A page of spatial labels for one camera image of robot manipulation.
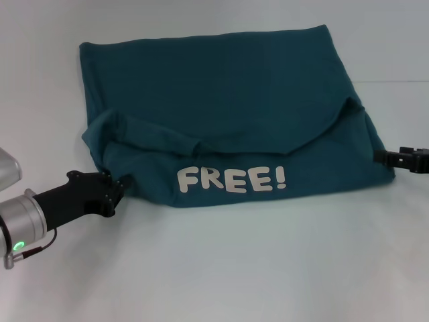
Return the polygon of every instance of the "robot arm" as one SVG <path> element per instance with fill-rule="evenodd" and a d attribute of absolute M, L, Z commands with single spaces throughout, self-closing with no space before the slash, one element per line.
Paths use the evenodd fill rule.
<path fill-rule="evenodd" d="M 18 162 L 0 148 L 0 191 L 22 177 Z M 83 215 L 96 213 L 112 217 L 115 207 L 131 186 L 131 177 L 113 181 L 107 173 L 67 173 L 68 182 L 44 193 L 27 189 L 24 195 L 0 203 L 0 256 L 6 269 L 46 249 L 56 238 L 56 228 Z M 53 240 L 44 247 L 14 254 L 42 239 L 50 230 Z"/>

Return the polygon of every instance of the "black clamp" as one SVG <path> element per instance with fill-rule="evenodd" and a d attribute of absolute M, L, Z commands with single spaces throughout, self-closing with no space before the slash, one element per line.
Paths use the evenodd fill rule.
<path fill-rule="evenodd" d="M 113 180 L 109 173 L 70 171 L 67 177 L 65 185 L 34 196 L 48 231 L 90 213 L 112 217 L 132 183 L 131 176 Z"/>
<path fill-rule="evenodd" d="M 401 147 L 399 153 L 374 151 L 373 161 L 391 168 L 408 169 L 414 173 L 429 173 L 429 149 Z"/>

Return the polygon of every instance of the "white background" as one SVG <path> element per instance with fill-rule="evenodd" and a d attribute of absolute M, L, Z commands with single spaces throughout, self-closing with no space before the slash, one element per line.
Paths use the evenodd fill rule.
<path fill-rule="evenodd" d="M 80 138 L 82 42 L 325 23 L 387 148 L 429 148 L 428 14 L 427 0 L 0 0 L 0 146 L 24 173 L 1 200 L 95 170 Z M 428 229 L 429 176 L 406 170 L 390 186 L 287 201 L 128 199 L 0 271 L 0 320 L 427 321 Z"/>

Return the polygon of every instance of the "teal bag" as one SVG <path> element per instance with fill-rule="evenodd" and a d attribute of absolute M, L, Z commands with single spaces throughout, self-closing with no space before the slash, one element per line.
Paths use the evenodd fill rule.
<path fill-rule="evenodd" d="M 199 207 L 393 180 L 326 26 L 80 46 L 99 170 L 129 195 Z"/>

